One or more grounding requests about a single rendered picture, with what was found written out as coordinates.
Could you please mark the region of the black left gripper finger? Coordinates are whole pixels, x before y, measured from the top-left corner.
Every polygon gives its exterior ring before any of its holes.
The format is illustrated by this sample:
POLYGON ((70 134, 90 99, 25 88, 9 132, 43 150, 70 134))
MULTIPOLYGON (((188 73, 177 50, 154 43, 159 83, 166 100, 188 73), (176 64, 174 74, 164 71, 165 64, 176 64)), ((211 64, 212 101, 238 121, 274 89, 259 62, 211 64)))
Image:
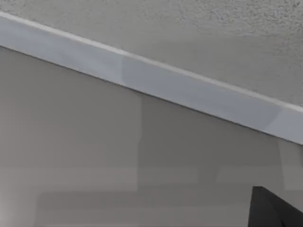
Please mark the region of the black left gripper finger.
POLYGON ((303 212, 265 187, 254 186, 248 227, 303 227, 303 212))

